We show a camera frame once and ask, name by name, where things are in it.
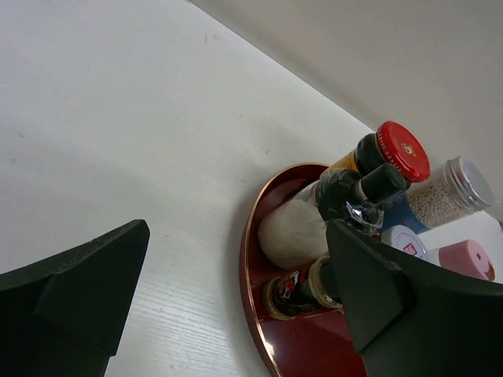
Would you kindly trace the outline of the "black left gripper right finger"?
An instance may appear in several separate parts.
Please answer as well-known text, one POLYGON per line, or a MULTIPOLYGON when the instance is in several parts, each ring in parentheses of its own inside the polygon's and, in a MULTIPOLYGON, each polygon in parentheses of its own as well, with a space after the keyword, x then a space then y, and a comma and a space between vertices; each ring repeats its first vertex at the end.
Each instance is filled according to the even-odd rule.
POLYGON ((422 261, 342 221, 329 222, 326 236, 368 375, 501 375, 500 284, 422 261))

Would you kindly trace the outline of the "black-cap white powder bottle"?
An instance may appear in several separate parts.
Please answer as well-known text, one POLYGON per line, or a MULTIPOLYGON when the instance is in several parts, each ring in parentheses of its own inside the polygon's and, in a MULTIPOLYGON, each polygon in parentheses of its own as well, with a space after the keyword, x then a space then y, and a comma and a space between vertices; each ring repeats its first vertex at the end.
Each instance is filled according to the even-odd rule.
POLYGON ((390 163, 367 175, 349 168, 324 172, 260 222, 259 245, 277 267, 294 269, 328 254, 328 223, 341 220, 374 234, 384 222, 382 203, 406 189, 390 163))

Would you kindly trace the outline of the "pink-lid jar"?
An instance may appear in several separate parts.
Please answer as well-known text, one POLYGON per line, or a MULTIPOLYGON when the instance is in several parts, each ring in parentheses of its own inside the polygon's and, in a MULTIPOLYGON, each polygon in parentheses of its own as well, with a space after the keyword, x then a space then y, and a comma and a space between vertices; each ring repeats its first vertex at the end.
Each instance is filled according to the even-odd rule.
POLYGON ((494 281, 496 271, 485 249, 474 240, 465 240, 439 248, 439 264, 461 275, 494 281))

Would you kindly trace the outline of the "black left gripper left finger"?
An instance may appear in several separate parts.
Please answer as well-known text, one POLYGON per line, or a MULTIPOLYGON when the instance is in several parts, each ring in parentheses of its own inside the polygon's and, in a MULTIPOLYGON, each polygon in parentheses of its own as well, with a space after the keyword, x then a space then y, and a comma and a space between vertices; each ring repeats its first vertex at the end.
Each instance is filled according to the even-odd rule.
POLYGON ((3 376, 103 376, 117 354, 149 244, 133 220, 1 275, 3 376))

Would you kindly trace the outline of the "white-lid dark sauce jar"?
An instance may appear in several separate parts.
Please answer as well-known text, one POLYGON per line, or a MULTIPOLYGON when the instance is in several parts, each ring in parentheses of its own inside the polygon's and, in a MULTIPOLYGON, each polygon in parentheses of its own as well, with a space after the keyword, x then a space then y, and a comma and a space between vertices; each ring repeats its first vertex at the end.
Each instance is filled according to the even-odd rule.
POLYGON ((380 241, 406 254, 426 260, 426 246, 413 230, 404 225, 396 225, 385 230, 380 241))

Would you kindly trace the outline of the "small black-lid spice jar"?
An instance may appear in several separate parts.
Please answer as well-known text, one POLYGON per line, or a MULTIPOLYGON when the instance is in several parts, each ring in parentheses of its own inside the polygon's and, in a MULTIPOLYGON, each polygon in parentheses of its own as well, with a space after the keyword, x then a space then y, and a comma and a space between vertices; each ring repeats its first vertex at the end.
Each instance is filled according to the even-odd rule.
POLYGON ((276 320, 293 320, 330 310, 342 313, 343 305, 332 275, 330 257, 320 257, 306 268, 268 281, 263 289, 263 304, 276 320))

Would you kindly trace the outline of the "red-lid chili sauce jar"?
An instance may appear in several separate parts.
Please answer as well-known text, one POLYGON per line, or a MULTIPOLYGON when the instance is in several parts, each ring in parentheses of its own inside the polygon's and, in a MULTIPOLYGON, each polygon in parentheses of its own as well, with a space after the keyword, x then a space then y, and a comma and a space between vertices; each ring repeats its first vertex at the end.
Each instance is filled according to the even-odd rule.
POLYGON ((379 166, 390 163, 409 184, 430 177, 428 154, 416 137, 403 125, 387 121, 375 133, 365 135, 354 150, 331 165, 323 174, 338 169, 351 169, 367 175, 379 166))

